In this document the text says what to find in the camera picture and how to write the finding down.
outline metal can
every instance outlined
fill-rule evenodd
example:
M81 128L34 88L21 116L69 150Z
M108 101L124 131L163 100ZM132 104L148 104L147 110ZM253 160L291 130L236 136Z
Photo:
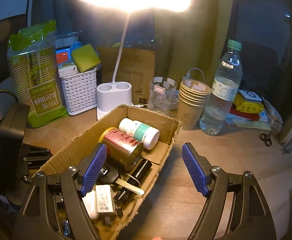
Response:
M142 155L143 143L115 127L105 130L99 142L107 146L107 157L118 162L126 171L130 171Z

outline green plastic packaging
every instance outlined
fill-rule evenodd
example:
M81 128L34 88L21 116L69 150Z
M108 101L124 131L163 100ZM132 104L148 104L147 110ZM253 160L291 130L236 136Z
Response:
M7 60L19 101L30 106L27 121L36 128L68 116L56 61L56 21L11 34Z

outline brown cardboard packaging box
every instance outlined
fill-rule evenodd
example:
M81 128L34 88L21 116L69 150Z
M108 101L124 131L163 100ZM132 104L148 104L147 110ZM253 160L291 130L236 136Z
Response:
M118 48L100 47L99 57L102 61L102 82L112 81L118 56ZM155 52L143 49L124 48L116 81L132 84L133 104L147 104L150 81L153 79Z
M123 207L123 218L119 219L118 217L113 217L113 224L111 227L106 226L101 218L95 221L102 240L116 239L119 232L126 227L137 214L140 205L155 184L158 173L161 171L170 154L180 130L180 122L147 109L121 105L97 121L90 129L84 131L78 138L73 140L70 145L65 146L40 168L41 171L47 174L55 174L63 172L71 165L78 165L83 157L90 155L98 143L98 139L102 132L109 127L119 127L119 123L124 118L139 120L140 122L157 128L160 130L160 137L158 143L151 151L144 149L142 152L142 157L151 161L153 164L150 172L141 184L141 188L145 191L145 194L143 196L134 195Z

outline white basket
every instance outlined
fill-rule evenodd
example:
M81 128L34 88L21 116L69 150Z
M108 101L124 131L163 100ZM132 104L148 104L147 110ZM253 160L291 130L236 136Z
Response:
M70 115L97 107L96 70L61 78L66 108Z

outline desk lamp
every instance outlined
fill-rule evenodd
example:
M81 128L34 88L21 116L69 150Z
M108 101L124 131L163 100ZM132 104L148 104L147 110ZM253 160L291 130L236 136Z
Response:
M97 119L108 114L116 106L132 104L132 85L128 82L116 82L119 62L121 59L127 27L130 14L134 11L144 10L148 8L159 8L170 10L173 12L183 12L189 5L191 0L82 0L95 6L104 8L114 8L127 12L124 30L122 33L118 58L115 65L113 80L111 83L104 83L97 87Z

